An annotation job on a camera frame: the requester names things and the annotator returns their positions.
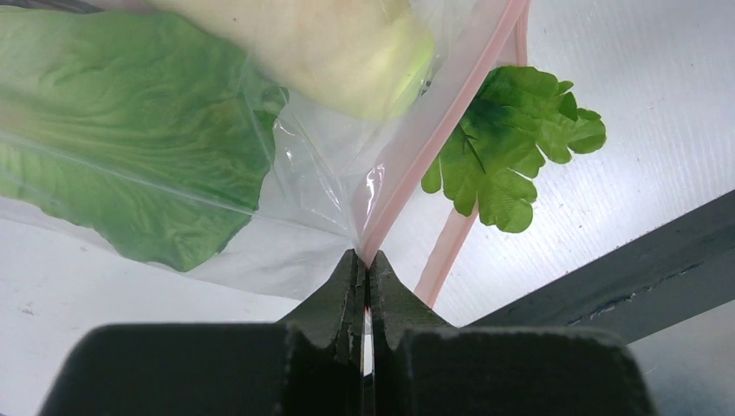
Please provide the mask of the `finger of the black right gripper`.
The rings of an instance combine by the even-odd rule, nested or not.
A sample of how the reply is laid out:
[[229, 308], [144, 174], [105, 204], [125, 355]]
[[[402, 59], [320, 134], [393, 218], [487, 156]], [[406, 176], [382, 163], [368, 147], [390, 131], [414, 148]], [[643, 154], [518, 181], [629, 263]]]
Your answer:
[[474, 323], [590, 327], [634, 342], [733, 299], [728, 192]]

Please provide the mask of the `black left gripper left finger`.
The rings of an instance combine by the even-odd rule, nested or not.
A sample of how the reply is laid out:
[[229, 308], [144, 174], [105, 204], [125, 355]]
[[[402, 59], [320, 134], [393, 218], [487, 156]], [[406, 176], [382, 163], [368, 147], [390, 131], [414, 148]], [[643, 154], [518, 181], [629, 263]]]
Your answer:
[[70, 351], [43, 415], [357, 415], [365, 264], [273, 323], [109, 324]]

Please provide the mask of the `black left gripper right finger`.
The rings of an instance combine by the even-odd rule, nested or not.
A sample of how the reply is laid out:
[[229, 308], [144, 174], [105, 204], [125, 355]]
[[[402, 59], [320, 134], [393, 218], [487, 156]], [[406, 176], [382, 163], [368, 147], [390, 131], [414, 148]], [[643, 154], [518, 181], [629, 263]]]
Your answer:
[[367, 270], [379, 415], [655, 415], [622, 341], [588, 328], [454, 327], [378, 252]]

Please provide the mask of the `clear zip top bag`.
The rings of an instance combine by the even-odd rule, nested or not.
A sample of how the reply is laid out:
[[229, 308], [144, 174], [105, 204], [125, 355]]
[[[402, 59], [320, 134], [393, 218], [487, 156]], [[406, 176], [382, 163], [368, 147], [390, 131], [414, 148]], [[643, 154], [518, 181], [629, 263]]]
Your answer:
[[[408, 1], [434, 36], [430, 77], [401, 116], [362, 120], [271, 80], [244, 49], [151, 2], [4, 1], [1, 9], [179, 16], [239, 48], [248, 65], [287, 91], [273, 126], [271, 169], [250, 222], [221, 252], [187, 272], [145, 263], [266, 295], [308, 296], [345, 250], [371, 260], [482, 80], [497, 66], [526, 61], [527, 2]], [[96, 231], [2, 194], [1, 216], [65, 232], [124, 257]]]

